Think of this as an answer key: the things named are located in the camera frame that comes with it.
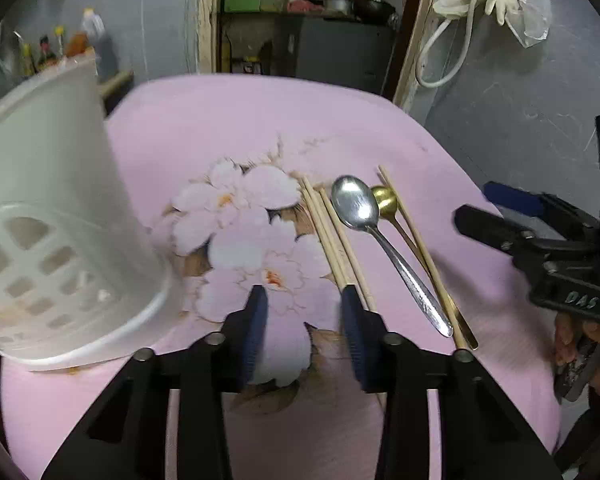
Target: plastic bag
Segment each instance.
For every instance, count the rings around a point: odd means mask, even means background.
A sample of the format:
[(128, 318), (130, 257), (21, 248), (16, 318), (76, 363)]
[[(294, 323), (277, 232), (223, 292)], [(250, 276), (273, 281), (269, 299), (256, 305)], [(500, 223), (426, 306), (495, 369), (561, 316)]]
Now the plastic bag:
[(505, 22), (527, 48), (546, 39), (552, 19), (551, 0), (520, 0), (520, 10), (508, 12)]

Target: gold spoon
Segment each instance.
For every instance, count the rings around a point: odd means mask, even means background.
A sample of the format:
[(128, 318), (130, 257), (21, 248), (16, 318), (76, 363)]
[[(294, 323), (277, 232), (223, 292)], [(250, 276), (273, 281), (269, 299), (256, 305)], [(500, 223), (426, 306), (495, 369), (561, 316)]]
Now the gold spoon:
[[(390, 189), (385, 186), (373, 186), (371, 188), (373, 191), (374, 197), (376, 198), (376, 202), (378, 203), (378, 209), (380, 210), (380, 218), (384, 218), (391, 222), (396, 230), (400, 233), (400, 236), (404, 238), (404, 241), (407, 243), (411, 252), (415, 254), (416, 258), (420, 262), (422, 268), (426, 271), (427, 276), (431, 278), (431, 273), (429, 271), (429, 267), (424, 261), (420, 250), (416, 247), (416, 245), (411, 240), (411, 237), (406, 233), (406, 231), (402, 228), (402, 226), (398, 223), (395, 218), (395, 213), (398, 211), (398, 199), (394, 193), (393, 189)], [(450, 303), (452, 305), (454, 315), (458, 320), (458, 325), (460, 326), (460, 330), (464, 339), (466, 339), (467, 344), (471, 347), (471, 350), (475, 350), (478, 348), (478, 340), (475, 338), (474, 332), (472, 332), (468, 323), (464, 319), (462, 312), (458, 309), (458, 306), (454, 302), (454, 300), (449, 296)]]

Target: spoon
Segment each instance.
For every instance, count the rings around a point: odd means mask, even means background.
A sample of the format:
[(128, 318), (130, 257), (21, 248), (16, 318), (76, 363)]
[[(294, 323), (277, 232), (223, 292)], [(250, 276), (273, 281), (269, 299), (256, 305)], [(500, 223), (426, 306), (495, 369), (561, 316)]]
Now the spoon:
[[(394, 190), (390, 187), (385, 186), (373, 186), (371, 191), (376, 198), (376, 203), (378, 204), (378, 209), (380, 212), (380, 218), (384, 218), (388, 220), (391, 225), (393, 225), (396, 230), (400, 233), (400, 236), (404, 238), (404, 241), (407, 243), (411, 252), (416, 256), (422, 268), (426, 271), (429, 278), (431, 278), (431, 272), (429, 267), (424, 261), (422, 254), (420, 253), (419, 248), (416, 247), (416, 244), (413, 243), (411, 237), (406, 233), (406, 231), (402, 228), (402, 226), (398, 223), (395, 214), (398, 211), (398, 197), (395, 195)], [(453, 298), (449, 296), (449, 300), (451, 303), (451, 307), (453, 309), (453, 313), (458, 320), (458, 325), (460, 326), (460, 332), (464, 336), (464, 339), (467, 341), (468, 345), (471, 347), (471, 350), (477, 350), (478, 348), (478, 340), (475, 338), (474, 332), (469, 327), (469, 324), (464, 319), (462, 312), (458, 309), (458, 306), (454, 302)]]
[(438, 332), (445, 337), (451, 337), (454, 329), (438, 301), (407, 261), (378, 230), (380, 212), (369, 186), (355, 176), (341, 176), (331, 187), (331, 201), (344, 225), (373, 235), (389, 256), (420, 310)]

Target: chopstick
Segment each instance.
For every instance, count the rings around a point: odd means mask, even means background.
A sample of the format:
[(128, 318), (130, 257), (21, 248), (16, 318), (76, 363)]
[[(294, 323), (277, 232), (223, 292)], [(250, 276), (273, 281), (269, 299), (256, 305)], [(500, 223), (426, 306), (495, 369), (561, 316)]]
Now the chopstick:
[[(333, 208), (331, 200), (327, 196), (324, 188), (320, 189), (320, 196), (318, 196), (307, 177), (304, 176), (301, 179), (301, 190), (302, 196), (304, 197), (304, 201), (307, 205), (307, 209), (309, 210), (309, 216), (314, 223), (315, 230), (318, 233), (318, 238), (320, 238), (320, 243), (324, 248), (324, 254), (327, 256), (327, 261), (331, 267), (331, 272), (333, 272), (333, 277), (336, 280), (338, 289), (342, 291), (342, 289), (349, 284), (349, 280), (346, 277), (347, 266), (337, 248), (337, 242), (328, 227), (329, 221), (327, 218), (331, 220), (330, 223), (338, 234), (338, 238), (340, 239), (347, 258), (349, 259), (349, 264), (353, 269), (356, 279), (358, 280), (358, 283), (353, 284), (356, 285), (360, 301), (367, 310), (376, 312), (376, 302), (371, 296), (366, 279), (362, 273), (360, 263), (356, 258), (356, 254), (353, 252), (353, 248), (351, 247), (349, 239), (344, 232), (340, 219), (338, 218), (338, 215)], [(376, 394), (376, 397), (378, 398), (378, 404), (380, 405), (380, 408), (384, 411), (386, 407), (386, 394), (378, 393)]]
[(351, 243), (347, 238), (347, 234), (344, 231), (344, 227), (342, 222), (340, 222), (340, 218), (338, 218), (338, 214), (336, 210), (333, 208), (333, 204), (331, 203), (331, 199), (327, 196), (327, 192), (323, 187), (320, 188), (320, 196), (322, 197), (322, 201), (324, 202), (324, 206), (329, 213), (329, 217), (331, 218), (331, 223), (333, 224), (336, 233), (338, 234), (338, 238), (340, 238), (340, 242), (344, 247), (344, 251), (347, 254), (347, 258), (349, 259), (349, 263), (351, 264), (351, 268), (353, 269), (353, 273), (358, 280), (358, 285), (360, 287), (360, 292), (366, 301), (366, 307), (371, 312), (377, 312), (376, 309), (376, 300), (374, 300), (371, 295), (371, 290), (369, 289), (369, 285), (366, 282), (365, 275), (362, 272), (362, 267), (360, 266), (360, 262), (356, 256), (356, 253), (353, 251), (353, 247), (351, 247)]
[(302, 196), (304, 197), (304, 202), (309, 210), (309, 216), (314, 222), (315, 230), (318, 233), (318, 238), (320, 238), (320, 243), (322, 244), (324, 254), (327, 257), (329, 266), (331, 267), (331, 272), (333, 273), (333, 278), (336, 281), (338, 290), (342, 290), (345, 288), (345, 286), (347, 286), (347, 279), (345, 276), (346, 271), (341, 259), (339, 258), (339, 254), (337, 253), (333, 235), (331, 235), (331, 233), (328, 231), (327, 225), (318, 212), (314, 188), (311, 186), (306, 177), (302, 178), (301, 184)]
[[(404, 241), (407, 243), (411, 252), (413, 254), (415, 254), (420, 265), (426, 271), (427, 276), (429, 277), (429, 279), (431, 279), (431, 272), (429, 270), (429, 267), (427, 267), (427, 263), (424, 261), (424, 258), (422, 257), (422, 254), (420, 253), (419, 248), (416, 247), (416, 245), (413, 243), (413, 240), (411, 240), (411, 238), (409, 237), (407, 232), (402, 228), (402, 226), (400, 224), (398, 224), (396, 222), (395, 224), (392, 223), (392, 225), (396, 229), (398, 229), (398, 232), (400, 233), (400, 235), (402, 236)], [(454, 299), (451, 297), (451, 295), (448, 293), (448, 291), (446, 293), (449, 296), (449, 301), (451, 301), (453, 311), (456, 314), (456, 316), (458, 317), (458, 324), (460, 325), (460, 330), (462, 331), (462, 335), (464, 335), (464, 338), (466, 339), (467, 343), (469, 343), (471, 350), (477, 350), (478, 349), (478, 340), (475, 338), (474, 332), (471, 330), (471, 327), (469, 327), (469, 324), (464, 319), (464, 316), (462, 315), (462, 312), (460, 312), (460, 309), (458, 309), (458, 306), (456, 305), (456, 302), (454, 301)]]
[(404, 202), (400, 198), (400, 195), (397, 192), (394, 184), (392, 183), (387, 170), (383, 166), (378, 166), (378, 170), (380, 171), (380, 175), (384, 180), (385, 184), (394, 190), (395, 196), (398, 201), (398, 209), (402, 216), (404, 217), (405, 222), (413, 235), (413, 240), (415, 241), (416, 247), (420, 250), (420, 254), (422, 255), (424, 262), (426, 263), (426, 269), (429, 269), (429, 274), (431, 277), (431, 283), (436, 291), (436, 295), (442, 304), (442, 308), (444, 309), (446, 316), (449, 318), (452, 327), (454, 328), (454, 343), (456, 344), (456, 348), (470, 349), (464, 335), (462, 334), (462, 330), (460, 329), (460, 324), (458, 322), (458, 318), (456, 317), (456, 313), (454, 310), (454, 305), (452, 304), (451, 297), (446, 292), (445, 285), (442, 283), (442, 278), (440, 278), (440, 273), (436, 268), (436, 264), (433, 262), (431, 254), (429, 254), (429, 250), (424, 244), (424, 240), (422, 236), (420, 236), (420, 232), (418, 231), (413, 219), (409, 215), (407, 208), (404, 205)]

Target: white hose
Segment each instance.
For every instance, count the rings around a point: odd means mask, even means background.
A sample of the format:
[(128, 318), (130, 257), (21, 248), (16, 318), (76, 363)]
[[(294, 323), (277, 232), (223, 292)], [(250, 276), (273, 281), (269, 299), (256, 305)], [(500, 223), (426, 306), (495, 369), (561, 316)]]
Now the white hose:
[(447, 18), (442, 24), (437, 28), (437, 30), (433, 33), (433, 35), (429, 38), (429, 41), (425, 44), (425, 46), (420, 51), (420, 55), (418, 56), (418, 62), (416, 63), (416, 79), (418, 83), (420, 83), (425, 88), (438, 88), (443, 84), (449, 82), (453, 76), (458, 73), (462, 63), (464, 63), (464, 58), (466, 58), (466, 53), (469, 51), (469, 42), (471, 41), (471, 30), (474, 26), (474, 10), (475, 5), (478, 0), (470, 0), (469, 2), (469, 11), (466, 16), (466, 29), (464, 33), (464, 45), (462, 46), (462, 52), (460, 53), (460, 57), (456, 62), (456, 65), (449, 71), (447, 75), (445, 75), (442, 79), (438, 81), (424, 81), (422, 78), (422, 70), (424, 69), (424, 58), (429, 52), (429, 49), (433, 46), (436, 40), (440, 37), (440, 35), (446, 30), (446, 28), (451, 23), (451, 20)]

